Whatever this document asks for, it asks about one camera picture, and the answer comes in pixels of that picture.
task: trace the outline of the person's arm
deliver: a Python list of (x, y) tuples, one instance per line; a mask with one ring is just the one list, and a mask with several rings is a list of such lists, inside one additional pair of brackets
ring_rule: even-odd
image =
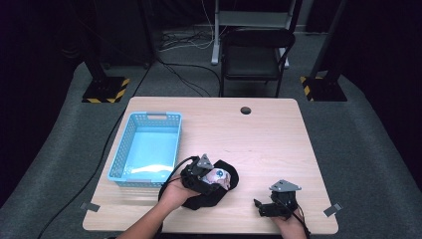
[(164, 219), (180, 207), (189, 197), (199, 193), (185, 188), (180, 179), (167, 185), (161, 199), (145, 215), (117, 237), (117, 239), (150, 239), (153, 238)]
[[(304, 220), (299, 209), (296, 209), (294, 213)], [(295, 216), (292, 215), (287, 220), (283, 217), (271, 217), (271, 220), (279, 227), (283, 239), (307, 239), (304, 226)]]

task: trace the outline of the yellow and black hazard tape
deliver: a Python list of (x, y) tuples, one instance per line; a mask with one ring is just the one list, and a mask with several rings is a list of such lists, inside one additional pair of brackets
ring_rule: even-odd
[(313, 102), (314, 101), (313, 92), (307, 83), (307, 77), (301, 77), (301, 83), (302, 83), (302, 86), (304, 87), (305, 96), (307, 96), (308, 101)]
[(120, 87), (118, 93), (116, 94), (115, 98), (106, 98), (106, 99), (87, 98), (87, 99), (83, 99), (82, 102), (83, 103), (118, 103), (118, 102), (120, 102), (121, 98), (123, 97), (128, 83), (129, 83), (129, 79), (125, 79), (122, 82), (121, 87)]

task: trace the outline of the black backdrop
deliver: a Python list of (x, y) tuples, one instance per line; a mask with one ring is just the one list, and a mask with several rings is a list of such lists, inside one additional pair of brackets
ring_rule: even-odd
[(420, 9), (420, 0), (347, 1), (320, 70), (339, 70), (363, 91), (422, 188)]
[(0, 206), (49, 135), (80, 62), (62, 51), (73, 48), (73, 38), (61, 36), (60, 2), (16, 0), (0, 8)]
[(315, 0), (308, 15), (306, 31), (328, 32), (341, 0)]
[[(157, 0), (159, 14), (164, 27), (186, 27), (192, 24), (205, 23), (207, 18), (214, 23), (214, 0)], [(286, 9), (289, 4), (280, 0), (262, 0), (259, 3), (251, 0), (220, 1), (220, 9), (236, 11), (279, 11)]]

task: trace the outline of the chair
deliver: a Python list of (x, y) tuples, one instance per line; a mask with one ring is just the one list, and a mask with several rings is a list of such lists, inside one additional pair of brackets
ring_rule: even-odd
[[(221, 88), (231, 81), (277, 81), (275, 98), (279, 96), (284, 65), (289, 50), (295, 43), (295, 35), (287, 29), (236, 30), (222, 39)], [(280, 56), (279, 49), (284, 48)]]

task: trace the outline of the hole in table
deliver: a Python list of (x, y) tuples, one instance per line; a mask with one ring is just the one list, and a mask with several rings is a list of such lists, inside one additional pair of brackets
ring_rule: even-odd
[(242, 107), (242, 108), (240, 108), (240, 112), (241, 112), (243, 115), (248, 115), (248, 114), (250, 114), (250, 113), (251, 113), (251, 109), (250, 109), (249, 107)]

